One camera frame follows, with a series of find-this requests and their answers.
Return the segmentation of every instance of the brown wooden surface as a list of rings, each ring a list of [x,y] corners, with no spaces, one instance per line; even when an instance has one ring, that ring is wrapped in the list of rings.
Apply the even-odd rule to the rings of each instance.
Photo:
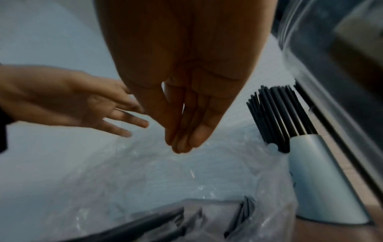
[[[380,242],[383,241],[383,210],[370,189],[352,167],[346,156],[338,148],[323,126],[309,114],[314,126],[323,136],[343,171],[351,181],[362,202],[366,205],[376,226],[338,226],[296,220],[293,242]]]

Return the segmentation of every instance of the human hand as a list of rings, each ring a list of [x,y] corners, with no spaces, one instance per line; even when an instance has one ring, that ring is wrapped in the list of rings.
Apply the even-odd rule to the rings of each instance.
[[[165,127],[176,153],[213,133],[253,71],[275,6],[276,0],[96,0],[122,80]]]
[[[145,113],[124,83],[80,71],[0,65],[0,106],[16,121],[94,128],[123,137],[131,133],[103,118],[146,128],[124,111]]]

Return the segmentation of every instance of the clear plastic bag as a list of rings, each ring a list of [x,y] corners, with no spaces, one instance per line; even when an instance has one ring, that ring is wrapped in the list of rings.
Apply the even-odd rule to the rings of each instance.
[[[244,195],[255,199],[255,212],[228,239],[289,241],[297,201],[287,156],[265,146],[255,128],[217,130],[200,148],[183,155],[165,144],[162,129],[150,128],[98,151],[60,184],[43,238],[64,240],[101,232],[132,221],[132,214],[183,199]],[[209,233],[203,228],[199,232]],[[211,241],[225,241],[209,236]]]

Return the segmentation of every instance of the white table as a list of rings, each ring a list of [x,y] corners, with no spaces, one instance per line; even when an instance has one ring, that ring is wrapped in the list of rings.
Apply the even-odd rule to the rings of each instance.
[[[90,0],[0,2],[0,62],[52,65],[118,78]],[[250,94],[261,85],[293,82],[276,40],[270,37],[256,71],[219,126],[254,125],[246,106]],[[87,129],[9,126],[9,149],[0,156],[0,241],[38,238],[39,222],[56,185],[115,139]]]

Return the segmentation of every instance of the hand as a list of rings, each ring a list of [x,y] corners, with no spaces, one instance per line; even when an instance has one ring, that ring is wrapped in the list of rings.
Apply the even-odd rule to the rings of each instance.
[[[123,137],[131,133],[103,118],[146,128],[124,111],[144,113],[120,81],[80,71],[41,66],[0,65],[0,106],[16,121],[94,128]]]
[[[96,1],[122,80],[166,128],[176,153],[213,133],[253,71],[275,6],[276,0]]]

